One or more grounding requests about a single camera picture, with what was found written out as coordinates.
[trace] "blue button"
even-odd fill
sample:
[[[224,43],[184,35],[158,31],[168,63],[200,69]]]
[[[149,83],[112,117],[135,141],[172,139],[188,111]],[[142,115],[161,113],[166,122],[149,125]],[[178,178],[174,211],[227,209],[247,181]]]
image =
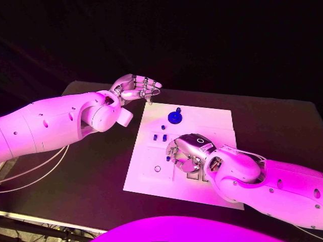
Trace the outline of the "blue button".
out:
[[[172,124],[179,124],[182,122],[182,109],[178,107],[175,112],[169,113],[168,120]]]

